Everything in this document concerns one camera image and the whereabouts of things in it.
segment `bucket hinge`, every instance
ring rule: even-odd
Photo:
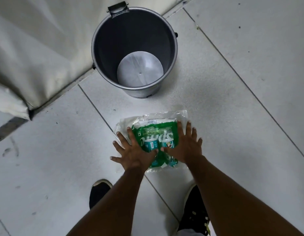
[[[120,3],[117,3],[115,5],[108,7],[107,12],[109,12],[111,17],[114,18],[117,15],[129,12],[128,5],[129,5],[129,3],[122,1]]]

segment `black shoe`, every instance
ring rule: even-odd
[[[112,186],[113,185],[105,179],[101,179],[94,183],[90,194],[90,209],[93,208],[104,197]]]
[[[184,214],[177,231],[191,228],[195,232],[207,236],[208,233],[210,234],[209,221],[199,188],[194,185],[186,196]]]

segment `trash bin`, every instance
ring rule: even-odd
[[[155,94],[175,64],[177,33],[166,19],[146,8],[121,2],[108,12],[93,35],[93,68],[130,96]]]

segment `plastic bag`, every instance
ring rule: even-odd
[[[146,151],[159,149],[158,154],[147,172],[154,172],[167,169],[187,168],[184,163],[177,161],[160,149],[164,147],[175,147],[178,144],[177,121],[181,121],[183,127],[186,126],[188,114],[186,110],[168,111],[161,113],[146,114],[141,117],[129,117],[121,119],[116,125],[116,132],[121,132],[130,143],[127,127],[131,127],[139,145]],[[116,172],[121,172],[119,165]]]

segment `forearm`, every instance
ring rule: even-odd
[[[136,198],[144,173],[126,170],[109,192],[70,231],[76,235],[130,235]]]
[[[213,166],[204,156],[189,167],[218,236],[302,235],[264,202]]]

